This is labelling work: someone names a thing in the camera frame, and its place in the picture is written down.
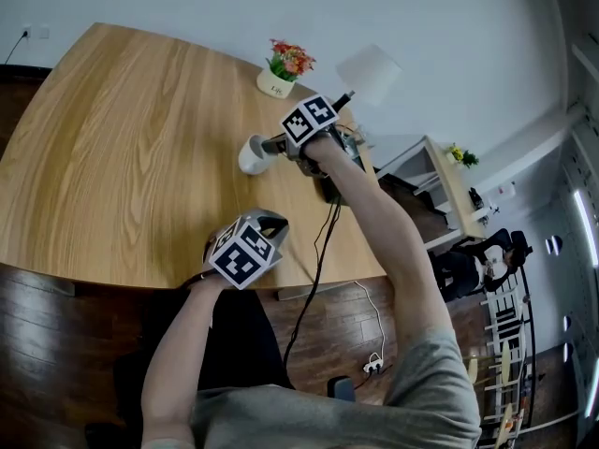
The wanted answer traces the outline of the person's left hand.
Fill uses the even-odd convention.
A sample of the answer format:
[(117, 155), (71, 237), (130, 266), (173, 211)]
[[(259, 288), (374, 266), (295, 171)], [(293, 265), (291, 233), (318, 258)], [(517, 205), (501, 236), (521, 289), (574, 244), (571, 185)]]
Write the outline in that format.
[(219, 238), (219, 235), (220, 235), (219, 230), (215, 230), (215, 231), (211, 232), (208, 240), (205, 243), (204, 251), (203, 251), (203, 255), (202, 255), (202, 268), (201, 268), (202, 273), (209, 272), (210, 270), (212, 270), (212, 265), (210, 263), (210, 256), (212, 254), (213, 247)]

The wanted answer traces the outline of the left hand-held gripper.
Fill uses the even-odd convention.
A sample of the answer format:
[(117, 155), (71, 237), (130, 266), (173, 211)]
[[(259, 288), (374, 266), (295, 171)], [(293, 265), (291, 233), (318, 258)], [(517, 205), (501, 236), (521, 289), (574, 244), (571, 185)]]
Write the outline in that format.
[(280, 247), (289, 231), (287, 219), (255, 208), (240, 215), (216, 241), (210, 263), (238, 290), (245, 289), (280, 263)]

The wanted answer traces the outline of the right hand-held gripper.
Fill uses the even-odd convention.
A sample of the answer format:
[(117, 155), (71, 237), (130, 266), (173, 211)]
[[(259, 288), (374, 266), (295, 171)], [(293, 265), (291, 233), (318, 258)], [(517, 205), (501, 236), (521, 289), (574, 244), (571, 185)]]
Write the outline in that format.
[(260, 143), (261, 149), (268, 155), (284, 154), (295, 162), (302, 173), (313, 178), (326, 178), (318, 164), (310, 159), (304, 147), (314, 137), (331, 137), (356, 163), (364, 168), (358, 152), (358, 145), (349, 136), (343, 136), (337, 129), (339, 111), (350, 102), (353, 92), (342, 95), (336, 102), (330, 103), (321, 94), (301, 100), (280, 122), (283, 133)]

